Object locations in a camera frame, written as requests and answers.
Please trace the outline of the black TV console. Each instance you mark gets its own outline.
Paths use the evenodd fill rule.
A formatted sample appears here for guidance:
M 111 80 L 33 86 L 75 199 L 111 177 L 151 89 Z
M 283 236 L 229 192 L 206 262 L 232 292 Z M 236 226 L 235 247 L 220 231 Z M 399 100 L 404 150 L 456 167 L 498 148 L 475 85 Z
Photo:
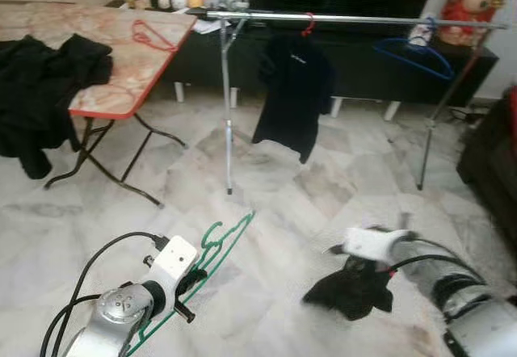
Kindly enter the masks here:
M 266 85 L 259 72 L 263 51 L 272 37 L 300 35 L 305 21 L 251 20 L 237 34 L 229 50 L 230 94 L 239 90 L 257 94 Z M 378 53 L 372 45 L 388 37 L 406 37 L 413 25 L 380 25 L 349 23 L 317 23 L 308 39 L 313 40 L 329 57 L 336 76 L 332 96 L 368 101 L 399 103 L 438 103 L 453 82 L 439 79 L 423 70 Z M 447 59 L 455 70 L 455 78 L 468 62 L 473 46 L 446 44 L 437 36 L 437 26 L 431 46 Z M 191 83 L 196 86 L 222 88 L 219 31 L 201 35 L 191 31 L 171 59 L 162 79 Z M 498 65 L 498 54 L 487 44 L 458 89 L 452 95 L 450 107 L 463 107 L 476 98 L 477 92 Z

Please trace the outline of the black fleece jacket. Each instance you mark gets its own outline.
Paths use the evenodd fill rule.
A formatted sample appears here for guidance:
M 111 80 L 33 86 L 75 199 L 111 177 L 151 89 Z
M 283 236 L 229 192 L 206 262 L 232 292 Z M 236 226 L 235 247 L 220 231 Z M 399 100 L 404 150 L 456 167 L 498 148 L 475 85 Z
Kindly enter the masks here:
M 53 169 L 45 150 L 66 141 L 80 150 L 68 108 L 80 90 L 110 81 L 111 51 L 77 33 L 57 49 L 33 36 L 0 42 L 1 157 L 37 180 Z

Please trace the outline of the white paper stack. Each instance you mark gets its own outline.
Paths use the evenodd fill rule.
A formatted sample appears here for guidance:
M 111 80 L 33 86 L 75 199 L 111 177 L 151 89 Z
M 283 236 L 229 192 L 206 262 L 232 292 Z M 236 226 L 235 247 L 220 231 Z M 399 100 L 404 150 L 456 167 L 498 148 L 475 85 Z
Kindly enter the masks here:
M 207 20 L 198 18 L 192 25 L 192 31 L 199 33 L 199 35 L 207 35 L 208 33 L 219 31 L 221 26 L 221 21 L 218 19 Z

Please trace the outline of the marble pattern folding table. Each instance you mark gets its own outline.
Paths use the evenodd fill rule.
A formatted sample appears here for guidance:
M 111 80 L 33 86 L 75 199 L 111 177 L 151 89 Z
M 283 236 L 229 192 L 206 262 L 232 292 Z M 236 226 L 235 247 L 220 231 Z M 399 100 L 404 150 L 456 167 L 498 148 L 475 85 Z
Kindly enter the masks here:
M 112 183 L 163 207 L 162 201 L 154 195 L 127 183 L 127 177 L 132 173 L 151 136 L 160 135 L 181 147 L 186 145 L 184 140 L 174 134 L 151 127 L 139 114 L 141 106 L 177 52 L 163 52 L 134 42 L 132 24 L 137 19 L 146 21 L 179 48 L 191 33 L 192 25 L 196 21 L 191 15 L 169 11 L 61 2 L 0 2 L 0 40 L 16 40 L 29 35 L 45 44 L 61 44 L 72 35 L 79 35 L 88 37 L 93 42 L 107 44 L 113 50 L 113 73 L 110 81 L 80 90 L 68 108 L 71 117 L 85 121 L 82 129 L 75 129 L 75 136 L 82 147 L 75 154 L 73 168 L 52 176 L 44 184 L 47 190 L 58 181 L 71 179 L 89 162 Z M 94 150 L 120 120 L 135 120 L 146 133 L 123 173 L 115 175 L 94 157 Z

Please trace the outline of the silver metal clothes rack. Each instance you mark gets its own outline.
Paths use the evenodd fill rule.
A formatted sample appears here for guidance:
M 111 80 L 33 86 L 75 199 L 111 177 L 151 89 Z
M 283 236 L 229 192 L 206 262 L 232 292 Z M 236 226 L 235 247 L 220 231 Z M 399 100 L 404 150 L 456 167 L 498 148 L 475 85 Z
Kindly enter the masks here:
M 233 121 L 230 118 L 232 110 L 232 99 L 230 99 L 229 84 L 229 50 L 232 49 L 233 42 L 239 32 L 242 32 L 246 22 L 251 20 L 269 21 L 305 21 L 310 26 L 317 23 L 349 23 L 349 24 L 380 24 L 380 25 L 428 25 L 428 26 L 462 26 L 472 28 L 484 28 L 485 35 L 476 42 L 470 51 L 468 62 L 465 62 L 460 76 L 453 79 L 449 88 L 444 92 L 443 97 L 437 103 L 435 110 L 426 120 L 426 138 L 423 146 L 423 157 L 421 160 L 420 171 L 416 179 L 416 187 L 419 191 L 423 190 L 429 153 L 432 146 L 432 137 L 435 135 L 437 116 L 447 106 L 454 92 L 458 89 L 463 79 L 469 75 L 470 70 L 481 55 L 487 40 L 494 31 L 506 31 L 511 27 L 507 23 L 496 22 L 475 22 L 475 21 L 455 21 L 455 20 L 432 20 L 428 19 L 404 19 L 389 17 L 362 17 L 362 16 L 333 16 L 333 15 L 314 15 L 311 13 L 277 13 L 277 11 L 218 11 L 191 9 L 187 12 L 191 16 L 205 17 L 214 19 L 219 24 L 219 61 L 221 62 L 221 76 L 223 87 L 223 132 L 225 133 L 225 188 L 226 195 L 233 194 Z

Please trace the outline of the grey fabric sofa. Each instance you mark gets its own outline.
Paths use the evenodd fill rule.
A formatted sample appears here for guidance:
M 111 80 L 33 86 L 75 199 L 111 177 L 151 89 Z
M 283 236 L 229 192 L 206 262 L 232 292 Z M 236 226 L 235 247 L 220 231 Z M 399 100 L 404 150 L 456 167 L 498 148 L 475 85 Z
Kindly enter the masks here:
M 468 132 L 457 174 L 472 188 L 510 252 L 517 251 L 517 154 L 512 95 L 499 99 Z

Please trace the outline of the black garment with red trim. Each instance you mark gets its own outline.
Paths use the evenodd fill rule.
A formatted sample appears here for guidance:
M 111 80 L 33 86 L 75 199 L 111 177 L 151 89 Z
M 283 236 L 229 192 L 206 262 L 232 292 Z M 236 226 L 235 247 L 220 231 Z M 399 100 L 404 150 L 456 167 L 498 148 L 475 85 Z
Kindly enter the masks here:
M 369 316 L 373 309 L 391 313 L 393 294 L 388 283 L 394 271 L 368 258 L 351 256 L 343 268 L 322 277 L 302 297 L 302 302 L 336 310 L 348 321 Z

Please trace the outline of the green plastic hanger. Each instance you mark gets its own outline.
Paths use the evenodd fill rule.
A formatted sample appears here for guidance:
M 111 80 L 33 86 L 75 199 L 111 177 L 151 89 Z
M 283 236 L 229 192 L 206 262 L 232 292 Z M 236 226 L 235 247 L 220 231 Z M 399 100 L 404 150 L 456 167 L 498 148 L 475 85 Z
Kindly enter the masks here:
M 191 302 L 191 299 L 195 297 L 200 290 L 203 289 L 204 285 L 208 282 L 211 276 L 216 275 L 217 270 L 221 268 L 223 261 L 229 257 L 230 251 L 239 242 L 240 237 L 247 231 L 248 225 L 254 219 L 255 212 L 249 212 L 245 214 L 240 221 L 237 222 L 232 228 L 223 228 L 221 221 L 217 221 L 207 228 L 206 232 L 200 240 L 197 250 L 200 252 L 200 256 L 197 258 L 195 265 L 197 269 L 206 270 L 209 276 L 206 282 L 200 284 L 199 287 L 194 287 L 192 290 L 181 295 L 181 301 L 184 303 Z M 156 282 L 145 282 L 150 286 L 159 286 Z M 151 336 L 156 334 L 166 321 L 169 321 L 171 317 L 166 317 L 166 292 L 162 290 L 162 294 L 158 293 L 158 290 L 151 289 L 149 293 L 153 296 L 152 308 L 149 309 L 148 316 L 141 322 L 139 326 L 134 328 L 134 332 L 129 336 L 129 345 L 126 346 L 125 354 L 127 357 L 132 357 L 145 342 L 148 341 Z

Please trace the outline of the navy blue t-shirt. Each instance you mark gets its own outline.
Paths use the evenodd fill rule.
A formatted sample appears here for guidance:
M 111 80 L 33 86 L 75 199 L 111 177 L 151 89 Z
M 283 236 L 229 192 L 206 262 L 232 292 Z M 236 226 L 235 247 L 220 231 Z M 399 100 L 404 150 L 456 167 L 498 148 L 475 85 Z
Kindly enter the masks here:
M 270 39 L 259 77 L 267 96 L 252 143 L 274 141 L 309 160 L 321 115 L 330 113 L 336 72 L 329 57 L 308 37 L 277 35 Z

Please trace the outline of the blue plastic hanger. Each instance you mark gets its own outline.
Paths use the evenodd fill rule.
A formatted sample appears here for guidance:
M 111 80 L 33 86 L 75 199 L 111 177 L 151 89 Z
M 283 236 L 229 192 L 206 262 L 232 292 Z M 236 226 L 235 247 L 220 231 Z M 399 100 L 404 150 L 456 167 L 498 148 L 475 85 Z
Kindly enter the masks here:
M 436 31 L 435 18 L 426 18 L 426 23 L 428 22 L 435 25 Z M 431 46 L 431 40 L 429 46 L 421 47 L 409 44 L 409 36 L 388 37 L 388 39 L 378 40 L 372 45 L 372 49 L 385 57 L 394 58 L 439 79 L 450 81 L 456 76 L 451 63 Z

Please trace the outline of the pink tissue pack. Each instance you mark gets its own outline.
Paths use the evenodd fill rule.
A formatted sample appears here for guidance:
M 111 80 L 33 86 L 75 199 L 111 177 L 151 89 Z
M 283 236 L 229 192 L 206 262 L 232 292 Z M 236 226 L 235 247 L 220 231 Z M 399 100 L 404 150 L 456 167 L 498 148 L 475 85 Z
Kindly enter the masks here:
M 409 34 L 409 44 L 427 47 L 435 35 L 435 25 L 432 22 L 414 25 Z

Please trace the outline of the red laughing Buddha statue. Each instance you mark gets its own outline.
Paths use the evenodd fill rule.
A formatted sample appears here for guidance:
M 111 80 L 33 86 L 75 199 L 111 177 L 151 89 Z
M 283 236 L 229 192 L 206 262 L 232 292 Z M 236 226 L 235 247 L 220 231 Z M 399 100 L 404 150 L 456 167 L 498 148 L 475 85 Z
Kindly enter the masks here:
M 498 9 L 496 0 L 448 0 L 442 9 L 443 20 L 490 22 Z M 485 28 L 443 26 L 437 36 L 446 44 L 473 46 L 486 35 Z

